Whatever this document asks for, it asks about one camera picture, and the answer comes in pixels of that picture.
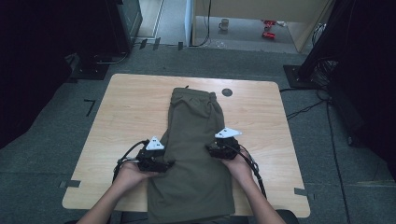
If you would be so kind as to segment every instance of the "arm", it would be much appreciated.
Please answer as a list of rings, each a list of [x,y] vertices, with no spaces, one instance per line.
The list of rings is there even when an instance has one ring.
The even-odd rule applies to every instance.
[[[78,224],[83,223],[107,223],[122,195],[129,189],[134,188],[142,180],[156,175],[153,172],[141,172],[134,162],[125,162],[114,180],[114,183],[106,191],[93,208],[82,217]]]
[[[235,159],[231,161],[222,162],[228,167],[233,178],[235,178],[246,193],[247,200],[257,223],[285,223],[271,204],[268,203],[267,199],[262,195],[259,187],[254,182],[250,167],[240,155],[237,155]]]

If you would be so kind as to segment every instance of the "olive green pants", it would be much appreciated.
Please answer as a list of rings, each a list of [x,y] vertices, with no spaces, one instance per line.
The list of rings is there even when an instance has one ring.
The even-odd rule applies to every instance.
[[[174,89],[161,139],[166,151],[157,159],[175,164],[148,182],[150,223],[189,223],[234,213],[231,175],[205,149],[223,128],[214,92]]]

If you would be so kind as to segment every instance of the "human hand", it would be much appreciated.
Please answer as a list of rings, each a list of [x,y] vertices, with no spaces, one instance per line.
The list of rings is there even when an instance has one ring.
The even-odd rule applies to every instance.
[[[122,164],[120,171],[114,180],[112,186],[119,188],[122,192],[132,189],[144,179],[155,176],[156,172],[142,172],[137,164],[132,161],[126,161]]]
[[[241,150],[241,153],[248,158],[248,153],[244,149]],[[253,180],[251,168],[241,155],[236,155],[233,160],[221,160],[221,162],[227,166],[231,175],[239,184]]]

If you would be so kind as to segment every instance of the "small cup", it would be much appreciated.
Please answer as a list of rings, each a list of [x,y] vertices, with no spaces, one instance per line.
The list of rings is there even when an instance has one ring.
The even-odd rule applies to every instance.
[[[219,23],[220,30],[226,31],[228,30],[228,19],[221,19],[221,23]]]

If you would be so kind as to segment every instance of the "gray carpet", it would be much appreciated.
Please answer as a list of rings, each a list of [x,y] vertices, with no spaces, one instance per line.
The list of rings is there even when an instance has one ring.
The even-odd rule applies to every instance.
[[[0,223],[65,223],[85,213],[64,209],[65,189],[58,186],[73,174],[113,74],[266,80],[285,89],[289,84],[282,65],[301,64],[304,59],[298,54],[229,49],[179,51],[160,46],[152,50],[147,45],[111,65],[105,80],[64,83],[32,128],[0,150]],[[84,99],[97,101],[88,117],[91,103]],[[282,99],[287,114],[318,102],[315,91],[286,91]],[[386,164],[367,148],[349,147],[347,132],[332,106],[330,115],[350,222],[396,223],[396,186]],[[300,223],[347,223],[326,104],[291,119],[290,132],[311,195],[311,216],[300,218]]]

